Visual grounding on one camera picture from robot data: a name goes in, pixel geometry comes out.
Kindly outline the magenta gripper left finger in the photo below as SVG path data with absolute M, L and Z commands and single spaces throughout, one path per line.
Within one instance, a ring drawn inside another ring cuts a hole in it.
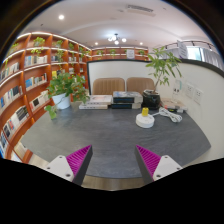
M 81 186 L 92 155 L 92 146 L 88 145 L 68 156 L 57 156 L 47 165 L 45 170 Z

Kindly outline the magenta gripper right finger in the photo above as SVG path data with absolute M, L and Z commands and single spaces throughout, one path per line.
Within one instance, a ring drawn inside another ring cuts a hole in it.
M 139 145 L 135 148 L 135 156 L 145 185 L 182 169 L 170 156 L 159 156 Z

